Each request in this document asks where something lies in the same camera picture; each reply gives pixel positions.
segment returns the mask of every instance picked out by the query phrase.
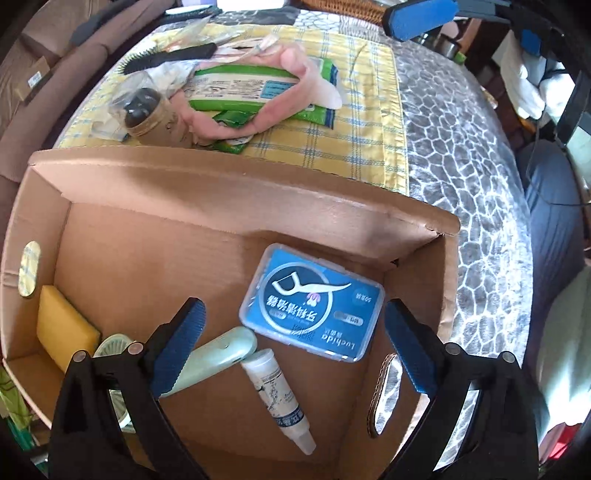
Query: red object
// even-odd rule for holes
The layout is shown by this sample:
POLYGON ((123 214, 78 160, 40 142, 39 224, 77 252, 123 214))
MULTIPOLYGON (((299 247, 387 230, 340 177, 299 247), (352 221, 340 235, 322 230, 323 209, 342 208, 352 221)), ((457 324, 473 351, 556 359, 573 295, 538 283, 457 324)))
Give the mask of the red object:
POLYGON ((578 423, 576 425, 566 426, 564 428, 562 435, 560 435, 558 442, 556 442, 556 445, 554 445, 554 449, 550 454, 550 458, 552 458, 552 460, 558 460, 560 456, 566 452, 569 443, 574 438, 574 435, 579 431, 580 426, 581 424, 578 423))

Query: wicker basket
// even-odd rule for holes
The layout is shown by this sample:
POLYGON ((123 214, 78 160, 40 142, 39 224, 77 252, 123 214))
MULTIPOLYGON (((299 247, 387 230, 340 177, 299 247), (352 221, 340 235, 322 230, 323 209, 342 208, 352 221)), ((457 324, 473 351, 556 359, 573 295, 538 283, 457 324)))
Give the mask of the wicker basket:
POLYGON ((386 7, 371 0, 303 0, 301 3, 310 10, 359 18, 376 25, 382 25, 386 11, 386 7))

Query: blue plastic case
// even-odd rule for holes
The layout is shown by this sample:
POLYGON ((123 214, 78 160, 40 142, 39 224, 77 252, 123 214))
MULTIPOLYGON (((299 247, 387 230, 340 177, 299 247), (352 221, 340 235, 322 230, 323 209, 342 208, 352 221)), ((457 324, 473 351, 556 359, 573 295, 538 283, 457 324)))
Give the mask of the blue plastic case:
POLYGON ((281 244, 265 250, 240 307, 261 335, 316 355, 363 357, 384 303, 384 288, 339 265, 281 244))

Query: yellow sponge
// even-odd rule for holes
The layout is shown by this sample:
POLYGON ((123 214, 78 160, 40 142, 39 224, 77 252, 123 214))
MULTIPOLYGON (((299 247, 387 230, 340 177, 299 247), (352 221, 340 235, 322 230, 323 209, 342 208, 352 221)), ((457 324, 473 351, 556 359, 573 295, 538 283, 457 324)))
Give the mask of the yellow sponge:
POLYGON ((100 332, 88 323, 53 285, 43 285, 37 318, 39 341, 64 372, 72 355, 86 350, 94 355, 100 332))

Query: tube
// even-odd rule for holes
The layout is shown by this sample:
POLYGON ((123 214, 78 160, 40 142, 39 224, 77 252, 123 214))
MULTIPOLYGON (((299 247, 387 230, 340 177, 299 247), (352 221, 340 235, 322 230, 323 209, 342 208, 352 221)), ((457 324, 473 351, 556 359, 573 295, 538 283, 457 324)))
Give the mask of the tube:
POLYGON ((222 370, 237 364, 256 350, 256 336, 246 327, 232 330, 193 350, 178 375, 172 390, 160 398, 184 390, 222 370))
POLYGON ((283 434, 311 455, 316 443, 310 434, 310 422, 287 384, 273 350, 265 348, 254 353, 241 365, 283 434))

